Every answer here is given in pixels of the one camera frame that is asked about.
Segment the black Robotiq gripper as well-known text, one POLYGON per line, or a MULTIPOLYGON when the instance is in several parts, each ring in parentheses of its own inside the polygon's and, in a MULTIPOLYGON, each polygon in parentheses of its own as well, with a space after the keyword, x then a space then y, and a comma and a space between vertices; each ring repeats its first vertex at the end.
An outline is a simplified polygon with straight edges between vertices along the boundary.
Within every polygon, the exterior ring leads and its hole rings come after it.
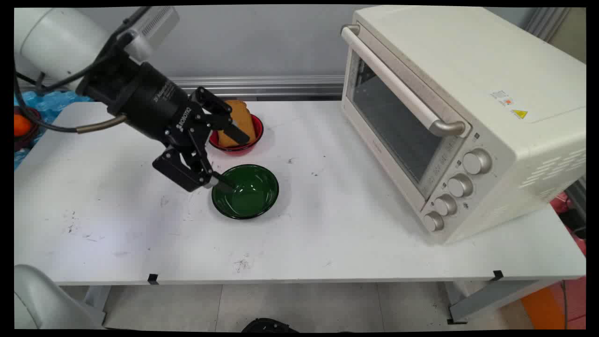
POLYGON ((165 144, 152 166, 187 192, 201 187, 233 192, 233 181, 215 171, 208 160, 205 145, 210 134, 188 132, 195 122, 245 145, 250 137, 234 125, 232 112, 229 104, 204 87, 188 96, 148 62, 133 71, 111 105, 112 115, 126 116, 126 124, 165 144))

